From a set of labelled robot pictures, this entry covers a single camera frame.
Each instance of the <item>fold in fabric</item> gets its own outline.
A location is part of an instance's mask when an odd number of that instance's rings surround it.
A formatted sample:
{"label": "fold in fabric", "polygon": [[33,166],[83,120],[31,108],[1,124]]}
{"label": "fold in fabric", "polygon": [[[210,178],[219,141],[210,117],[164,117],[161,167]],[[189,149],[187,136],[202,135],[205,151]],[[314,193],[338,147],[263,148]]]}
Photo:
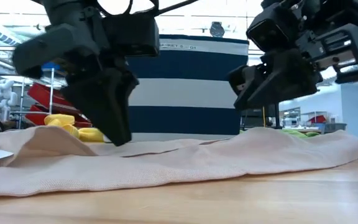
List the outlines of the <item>fold in fabric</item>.
{"label": "fold in fabric", "polygon": [[232,139],[83,144],[59,127],[0,133],[0,195],[102,191],[173,182],[326,169],[358,159],[358,139],[344,131],[300,139],[254,128]]}

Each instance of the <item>ceiling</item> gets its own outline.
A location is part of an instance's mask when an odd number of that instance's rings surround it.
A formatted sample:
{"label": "ceiling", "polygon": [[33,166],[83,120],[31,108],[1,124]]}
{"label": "ceiling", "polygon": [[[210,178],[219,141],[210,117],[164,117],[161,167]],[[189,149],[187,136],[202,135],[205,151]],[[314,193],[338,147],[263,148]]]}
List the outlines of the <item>ceiling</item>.
{"label": "ceiling", "polygon": [[[160,8],[181,1],[160,0]],[[209,32],[203,31],[209,29],[213,21],[220,21],[226,30],[224,37],[245,39],[247,26],[252,22],[253,17],[262,11],[261,1],[200,0],[159,16],[157,23],[162,34],[209,35]],[[99,0],[99,2],[111,14],[119,14],[126,9],[129,0]],[[149,0],[136,0],[132,11],[141,11],[151,6]],[[41,34],[47,25],[49,25],[49,20],[41,5],[30,0],[0,0],[0,46],[19,44]],[[251,43],[250,50],[258,49]],[[0,51],[0,73],[15,74],[10,58],[10,51]],[[253,63],[260,63],[257,55],[250,56],[250,64]],[[335,75],[332,70],[323,72],[325,81],[321,85],[331,85]]]}

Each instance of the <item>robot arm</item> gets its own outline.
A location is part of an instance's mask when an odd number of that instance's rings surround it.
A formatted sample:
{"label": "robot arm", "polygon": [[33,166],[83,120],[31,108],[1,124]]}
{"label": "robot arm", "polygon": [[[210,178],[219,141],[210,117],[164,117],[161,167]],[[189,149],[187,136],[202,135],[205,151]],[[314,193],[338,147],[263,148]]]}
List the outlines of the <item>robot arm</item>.
{"label": "robot arm", "polygon": [[[51,26],[14,51],[18,74],[41,78],[53,61],[66,71],[64,97],[115,145],[131,140],[128,97],[139,84],[127,56],[157,56],[154,17],[193,3],[109,15],[97,0],[33,0],[42,4]],[[333,66],[337,83],[358,81],[358,0],[264,0],[247,36],[265,55],[262,64],[229,74],[238,110],[259,108],[317,92],[320,72]],[[346,67],[357,68],[345,71]]]}

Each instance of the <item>white robot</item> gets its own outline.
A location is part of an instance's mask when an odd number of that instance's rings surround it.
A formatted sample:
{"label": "white robot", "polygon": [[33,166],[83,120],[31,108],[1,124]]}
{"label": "white robot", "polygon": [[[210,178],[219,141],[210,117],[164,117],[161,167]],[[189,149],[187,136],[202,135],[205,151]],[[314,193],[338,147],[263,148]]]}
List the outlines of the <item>white robot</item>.
{"label": "white robot", "polygon": [[0,80],[0,121],[9,121],[11,106],[17,104],[17,94],[12,91],[13,80]]}

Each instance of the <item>white stripe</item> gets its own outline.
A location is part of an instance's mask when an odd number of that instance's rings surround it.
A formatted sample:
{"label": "white stripe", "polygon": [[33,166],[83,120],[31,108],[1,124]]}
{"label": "white stripe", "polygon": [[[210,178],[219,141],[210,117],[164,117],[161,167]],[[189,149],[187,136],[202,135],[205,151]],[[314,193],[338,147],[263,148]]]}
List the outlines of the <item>white stripe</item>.
{"label": "white stripe", "polygon": [[236,98],[225,81],[141,78],[129,97],[129,106],[234,108]]}
{"label": "white stripe", "polygon": [[177,139],[220,140],[232,137],[234,136],[217,134],[132,133],[132,142],[171,141]]}
{"label": "white stripe", "polygon": [[186,50],[233,55],[248,55],[248,44],[208,40],[160,39],[160,50]]}

